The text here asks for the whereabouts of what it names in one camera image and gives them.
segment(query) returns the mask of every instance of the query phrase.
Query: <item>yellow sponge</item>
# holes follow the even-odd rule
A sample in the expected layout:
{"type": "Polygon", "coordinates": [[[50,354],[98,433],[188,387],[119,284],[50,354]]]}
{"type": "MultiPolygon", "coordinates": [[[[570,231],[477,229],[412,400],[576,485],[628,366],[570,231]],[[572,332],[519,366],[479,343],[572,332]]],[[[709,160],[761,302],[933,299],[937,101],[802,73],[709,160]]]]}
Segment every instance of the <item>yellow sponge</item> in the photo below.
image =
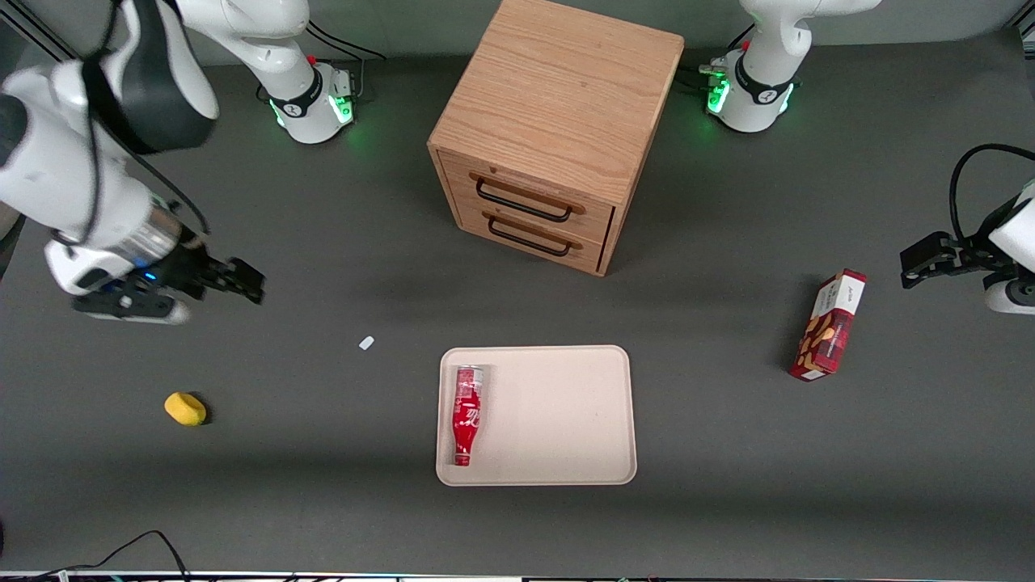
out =
{"type": "Polygon", "coordinates": [[[166,399],[166,412],[184,427],[197,427],[205,421],[205,405],[187,392],[173,392],[166,399]]]}

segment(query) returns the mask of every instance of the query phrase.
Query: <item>green indicator light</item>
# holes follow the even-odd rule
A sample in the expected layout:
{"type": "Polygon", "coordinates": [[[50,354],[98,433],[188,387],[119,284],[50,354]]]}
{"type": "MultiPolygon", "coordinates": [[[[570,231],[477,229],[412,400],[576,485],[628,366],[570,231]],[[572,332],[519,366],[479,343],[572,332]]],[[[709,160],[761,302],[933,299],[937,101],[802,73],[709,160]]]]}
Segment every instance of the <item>green indicator light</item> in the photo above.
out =
{"type": "Polygon", "coordinates": [[[330,104],[331,109],[334,110],[334,115],[337,116],[337,120],[342,122],[343,125],[352,121],[352,100],[348,97],[335,97],[334,95],[327,95],[327,101],[330,104]]]}
{"type": "Polygon", "coordinates": [[[284,127],[284,119],[280,119],[280,112],[276,110],[276,106],[273,105],[273,99],[269,100],[269,107],[273,110],[273,115],[276,115],[276,124],[284,127]]]}
{"type": "Polygon", "coordinates": [[[787,95],[783,95],[783,105],[779,106],[780,113],[787,111],[787,104],[791,100],[791,93],[793,92],[794,92],[794,83],[791,83],[791,86],[787,88],[787,95]]]}
{"type": "Polygon", "coordinates": [[[713,87],[711,92],[708,93],[708,110],[715,114],[722,111],[722,106],[726,105],[726,96],[728,94],[730,94],[730,82],[722,79],[722,81],[713,87]]]}

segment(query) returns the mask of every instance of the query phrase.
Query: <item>wooden cabinet top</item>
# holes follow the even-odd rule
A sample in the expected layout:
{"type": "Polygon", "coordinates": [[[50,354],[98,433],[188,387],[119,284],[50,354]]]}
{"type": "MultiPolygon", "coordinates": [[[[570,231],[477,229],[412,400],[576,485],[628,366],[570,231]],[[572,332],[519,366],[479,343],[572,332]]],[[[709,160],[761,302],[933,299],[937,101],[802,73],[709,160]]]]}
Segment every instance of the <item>wooden cabinet top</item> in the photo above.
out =
{"type": "Polygon", "coordinates": [[[428,143],[622,205],[682,50],[669,32],[503,0],[428,143]]]}

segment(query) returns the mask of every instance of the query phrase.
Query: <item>beige tray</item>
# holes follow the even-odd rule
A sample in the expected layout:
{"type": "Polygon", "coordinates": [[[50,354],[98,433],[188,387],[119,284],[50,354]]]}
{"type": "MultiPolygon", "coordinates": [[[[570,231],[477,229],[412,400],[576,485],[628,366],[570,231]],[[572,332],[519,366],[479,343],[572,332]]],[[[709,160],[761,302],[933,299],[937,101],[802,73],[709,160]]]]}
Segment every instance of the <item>beige tray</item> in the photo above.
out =
{"type": "Polygon", "coordinates": [[[442,356],[439,375],[442,483],[625,485],[635,475],[629,357],[622,348],[454,348],[442,356]],[[452,464],[452,405],[463,365],[485,371],[469,467],[452,464]]]}

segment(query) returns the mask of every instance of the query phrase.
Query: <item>black metal handle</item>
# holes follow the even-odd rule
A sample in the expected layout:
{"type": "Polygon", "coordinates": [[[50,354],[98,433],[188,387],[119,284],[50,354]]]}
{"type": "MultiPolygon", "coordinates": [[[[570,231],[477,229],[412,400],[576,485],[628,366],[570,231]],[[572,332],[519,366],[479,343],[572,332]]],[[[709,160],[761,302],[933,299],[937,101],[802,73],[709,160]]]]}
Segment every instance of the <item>black metal handle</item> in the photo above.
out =
{"type": "Polygon", "coordinates": [[[495,224],[496,224],[496,216],[490,216],[489,217],[489,232],[495,234],[496,236],[499,236],[500,238],[506,238],[507,240],[509,240],[511,242],[516,242],[518,244],[524,244],[525,246],[528,246],[530,249],[535,249],[536,251],[538,251],[540,253],[545,253],[548,255],[553,255],[555,257],[563,257],[563,256],[565,256],[565,255],[568,254],[568,251],[571,250],[571,243],[570,242],[567,242],[567,243],[564,244],[564,250],[563,251],[557,251],[557,250],[551,249],[550,246],[544,246],[542,244],[539,244],[538,242],[532,242],[531,240],[525,240],[524,238],[522,238],[520,236],[516,236],[516,235],[510,234],[508,232],[503,232],[501,230],[495,229],[495,228],[493,228],[493,225],[495,225],[495,224]]]}
{"type": "Polygon", "coordinates": [[[483,186],[484,184],[485,180],[483,178],[478,178],[478,183],[474,185],[474,190],[477,191],[479,197],[490,202],[495,202],[496,204],[499,204],[501,206],[506,206],[507,208],[513,208],[514,210],[521,210],[522,212],[528,212],[533,216],[544,219],[546,221],[551,221],[554,223],[563,223],[564,221],[567,221],[569,217],[571,217],[571,210],[573,210],[573,208],[570,206],[568,206],[567,210],[565,210],[563,214],[560,215],[551,214],[550,212],[543,212],[538,208],[532,208],[531,206],[525,206],[524,204],[512,202],[505,198],[500,198],[499,196],[493,196],[492,194],[489,194],[487,192],[481,190],[481,186],[483,186]]]}

